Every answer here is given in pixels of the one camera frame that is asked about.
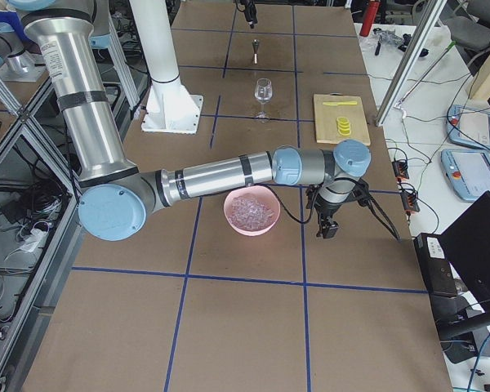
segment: wooden cutting board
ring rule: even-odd
[[[357,105],[326,106],[323,102],[356,101]],[[351,133],[342,136],[337,130],[336,119],[347,117],[350,121]],[[363,111],[363,103],[358,96],[330,96],[314,94],[314,121],[316,141],[337,145],[346,139],[359,140],[364,145],[370,145],[367,121]]]

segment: pink bowl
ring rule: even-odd
[[[255,231],[249,231],[245,229],[240,229],[239,227],[236,227],[231,221],[230,221],[230,214],[232,213],[232,201],[239,197],[243,196],[245,194],[252,194],[260,203],[264,204],[266,207],[271,209],[274,212],[274,219],[272,221],[272,224],[268,225],[264,229],[260,230],[255,230]],[[248,186],[246,188],[240,188],[233,190],[227,195],[227,198],[225,199],[225,202],[223,204],[223,212],[225,214],[225,218],[229,222],[229,225],[236,230],[238,233],[247,235],[247,236],[255,236],[255,235],[261,235],[263,233],[266,233],[269,231],[272,226],[276,224],[276,222],[279,219],[279,213],[281,211],[281,208],[279,206],[279,201],[276,199],[274,194],[267,189],[264,186]]]

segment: red bottle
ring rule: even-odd
[[[365,12],[365,17],[363,19],[363,26],[361,26],[361,31],[359,35],[362,37],[367,37],[370,34],[370,29],[372,24],[376,19],[377,9],[379,8],[379,1],[371,0],[368,2],[367,11]]]

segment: white table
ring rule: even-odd
[[[374,25],[373,28],[394,29],[397,35],[413,33],[415,26],[398,25]],[[356,24],[356,31],[359,32],[361,26]],[[363,59],[367,68],[367,73],[371,79],[372,93],[376,105],[381,104],[383,97],[390,85],[390,78],[394,76],[403,53],[396,47],[382,46],[380,54],[375,56],[375,46],[370,45],[367,38],[359,38]],[[451,42],[450,32],[446,26],[436,27],[430,33],[425,45],[430,53],[425,58],[419,59],[414,66],[410,79],[418,79],[428,68],[428,66],[441,56],[441,53]],[[468,69],[459,53],[453,48],[427,76],[426,80],[435,82],[445,82],[448,80],[463,77],[469,73]],[[464,105],[468,108],[485,109],[489,108],[487,102],[468,100],[466,87],[471,85],[472,77],[463,78],[446,82],[444,84],[421,83],[420,86],[407,98],[403,107],[407,111],[407,116],[422,119],[432,119],[445,116],[449,105],[454,100],[454,96],[462,83],[465,86],[460,90],[454,104]],[[412,86],[414,82],[409,81],[403,87],[399,97]],[[446,178],[440,162],[440,152],[442,149],[460,149],[462,147],[445,140],[446,120],[440,118],[433,122],[420,122],[412,118],[405,118],[404,125],[402,113],[397,109],[392,109],[385,120],[383,127],[385,137],[389,147],[397,147],[406,152],[408,158],[422,158],[423,156],[410,146],[432,157],[432,163],[425,169],[425,164],[419,159],[409,161],[408,174],[410,184],[419,187],[419,198],[429,204],[439,216],[439,227],[436,233],[442,233],[462,212],[470,206],[469,203],[460,200],[454,193]],[[403,153],[389,150],[390,157],[394,154],[397,159],[404,158]],[[412,215],[410,221],[410,232],[413,236],[421,232],[432,233],[436,227],[437,220],[434,213],[424,204],[420,203],[421,212]],[[469,303],[475,303],[471,294],[465,294]],[[446,359],[448,371],[455,387],[465,387],[470,377],[470,369],[474,366],[474,359],[469,359],[459,364],[453,364]],[[490,384],[490,359],[481,358],[478,369],[485,373],[483,376],[475,376],[472,388],[483,390],[484,384]]]

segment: white pillar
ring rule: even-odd
[[[203,97],[181,84],[165,0],[131,0],[152,87],[142,129],[196,133]]]

